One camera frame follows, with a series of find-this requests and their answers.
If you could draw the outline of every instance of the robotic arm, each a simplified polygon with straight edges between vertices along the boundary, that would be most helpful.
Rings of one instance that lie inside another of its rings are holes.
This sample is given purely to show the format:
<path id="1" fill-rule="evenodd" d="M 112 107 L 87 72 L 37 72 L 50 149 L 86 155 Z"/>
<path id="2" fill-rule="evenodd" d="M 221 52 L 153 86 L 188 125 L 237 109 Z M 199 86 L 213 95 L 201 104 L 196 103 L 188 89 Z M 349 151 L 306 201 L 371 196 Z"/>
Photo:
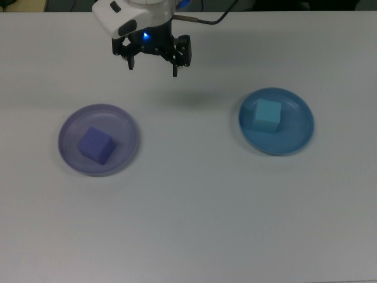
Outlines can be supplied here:
<path id="1" fill-rule="evenodd" d="M 171 22 L 180 0 L 99 0 L 92 11 L 101 26 L 111 36 L 113 54 L 120 55 L 134 68 L 134 56 L 142 52 L 158 55 L 178 67 L 191 64 L 189 35 L 174 38 Z M 130 43 L 123 45 L 128 38 Z"/>

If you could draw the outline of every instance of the foam block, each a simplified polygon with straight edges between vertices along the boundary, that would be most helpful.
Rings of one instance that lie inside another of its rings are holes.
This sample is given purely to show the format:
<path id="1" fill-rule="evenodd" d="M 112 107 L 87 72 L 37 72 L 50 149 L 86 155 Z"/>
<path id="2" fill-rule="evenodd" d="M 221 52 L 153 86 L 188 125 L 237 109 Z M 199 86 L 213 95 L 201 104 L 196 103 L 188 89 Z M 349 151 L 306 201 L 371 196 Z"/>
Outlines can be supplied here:
<path id="1" fill-rule="evenodd" d="M 282 104 L 280 102 L 259 99 L 252 129 L 265 133 L 275 133 L 280 124 L 281 112 Z"/>
<path id="2" fill-rule="evenodd" d="M 90 127 L 77 145 L 82 155 L 104 165 L 115 149 L 111 136 L 94 127 Z"/>

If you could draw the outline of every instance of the plate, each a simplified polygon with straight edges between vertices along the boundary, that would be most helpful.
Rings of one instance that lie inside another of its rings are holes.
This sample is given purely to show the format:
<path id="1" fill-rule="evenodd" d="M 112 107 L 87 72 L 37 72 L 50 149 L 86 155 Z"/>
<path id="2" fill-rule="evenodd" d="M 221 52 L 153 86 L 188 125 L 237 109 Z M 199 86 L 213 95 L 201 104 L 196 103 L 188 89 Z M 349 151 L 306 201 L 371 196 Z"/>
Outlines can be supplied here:
<path id="1" fill-rule="evenodd" d="M 109 134 L 116 143 L 104 165 L 83 156 L 77 148 L 89 127 Z M 76 111 L 63 124 L 58 138 L 59 152 L 66 164 L 89 176 L 108 176 L 120 171 L 131 162 L 137 146 L 134 119 L 123 109 L 109 104 L 94 104 Z"/>
<path id="2" fill-rule="evenodd" d="M 282 103 L 280 124 L 275 133 L 252 130 L 259 99 Z M 245 138 L 255 148 L 274 156 L 298 152 L 314 132 L 314 118 L 309 106 L 299 96 L 282 88 L 263 88 L 249 95 L 241 105 L 239 124 Z"/>

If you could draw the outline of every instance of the white table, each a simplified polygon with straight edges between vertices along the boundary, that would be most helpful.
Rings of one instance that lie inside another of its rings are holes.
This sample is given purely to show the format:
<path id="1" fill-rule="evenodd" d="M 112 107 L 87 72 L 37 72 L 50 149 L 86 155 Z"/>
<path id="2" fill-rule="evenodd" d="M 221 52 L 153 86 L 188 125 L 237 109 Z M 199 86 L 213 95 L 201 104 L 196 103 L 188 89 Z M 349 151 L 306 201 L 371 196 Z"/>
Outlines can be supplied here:
<path id="1" fill-rule="evenodd" d="M 1 15 L 0 282 L 377 278 L 377 13 L 230 14 L 174 34 L 193 45 L 178 78 L 151 55 L 129 71 L 91 14 Z M 237 125 L 245 96 L 272 86 L 315 115 L 290 157 Z M 57 150 L 93 103 L 140 128 L 114 176 L 83 176 Z"/>

